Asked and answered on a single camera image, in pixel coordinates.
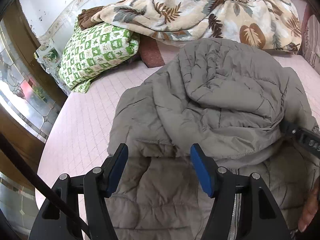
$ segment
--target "gray puffer jacket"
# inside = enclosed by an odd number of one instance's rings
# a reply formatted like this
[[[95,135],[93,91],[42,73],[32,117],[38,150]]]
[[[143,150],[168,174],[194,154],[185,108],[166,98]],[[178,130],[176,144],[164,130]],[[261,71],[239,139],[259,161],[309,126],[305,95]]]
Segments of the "gray puffer jacket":
[[[129,160],[106,203],[118,238],[201,238],[213,200],[190,162],[193,143],[236,174],[259,173],[289,228],[296,228],[319,160],[282,138],[283,118],[309,130],[317,126],[294,70],[230,40],[186,45],[142,85],[128,89],[117,106],[108,151],[126,143]],[[231,239],[239,201],[237,196]]]

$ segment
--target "silver bolt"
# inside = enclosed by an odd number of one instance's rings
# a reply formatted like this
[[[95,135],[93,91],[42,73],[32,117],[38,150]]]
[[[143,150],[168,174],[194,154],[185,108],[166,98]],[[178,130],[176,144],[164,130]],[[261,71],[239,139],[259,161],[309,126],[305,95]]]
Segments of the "silver bolt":
[[[66,179],[67,177],[68,177],[68,175],[65,174],[65,173],[63,173],[63,174],[61,174],[61,175],[59,176],[59,179],[64,180],[64,179]]]
[[[218,172],[223,174],[227,172],[227,169],[225,167],[219,167]]]
[[[100,167],[95,167],[95,168],[93,168],[92,172],[95,173],[95,174],[98,174],[98,173],[101,172],[101,168]]]
[[[256,173],[256,172],[252,173],[252,177],[254,179],[260,179],[260,175],[258,173]]]

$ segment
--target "brown blanket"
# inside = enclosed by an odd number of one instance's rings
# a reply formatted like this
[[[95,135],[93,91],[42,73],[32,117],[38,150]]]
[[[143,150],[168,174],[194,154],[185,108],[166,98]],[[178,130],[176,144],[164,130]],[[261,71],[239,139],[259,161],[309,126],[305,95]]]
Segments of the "brown blanket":
[[[97,12],[101,11],[103,8],[104,6],[98,6],[88,10],[85,10],[85,9],[82,10],[82,13],[78,15],[78,25],[80,26],[82,31],[92,26],[95,26],[99,23],[99,22],[92,22],[91,17],[95,15]]]

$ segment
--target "blue gripper pad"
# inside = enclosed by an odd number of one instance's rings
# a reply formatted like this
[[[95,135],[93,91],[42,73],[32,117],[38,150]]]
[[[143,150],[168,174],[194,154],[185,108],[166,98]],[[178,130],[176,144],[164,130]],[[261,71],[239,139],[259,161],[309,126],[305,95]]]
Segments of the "blue gripper pad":
[[[198,144],[193,144],[191,146],[190,158],[193,163],[193,167],[196,170],[202,190],[212,198],[214,193],[214,179],[212,181],[210,173],[205,165],[206,156]]]
[[[124,143],[121,143],[116,153],[112,157],[112,158],[116,158],[116,162],[114,163],[108,178],[108,188],[107,188],[108,197],[110,197],[111,194],[117,190],[124,167],[128,160],[128,155],[129,155],[129,151],[128,151],[127,145]]]

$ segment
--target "stained glass window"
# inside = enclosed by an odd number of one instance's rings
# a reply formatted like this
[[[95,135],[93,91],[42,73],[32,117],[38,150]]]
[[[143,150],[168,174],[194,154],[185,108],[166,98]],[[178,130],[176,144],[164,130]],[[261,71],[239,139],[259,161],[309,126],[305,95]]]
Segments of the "stained glass window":
[[[61,110],[19,58],[3,20],[0,22],[0,104],[43,142]]]

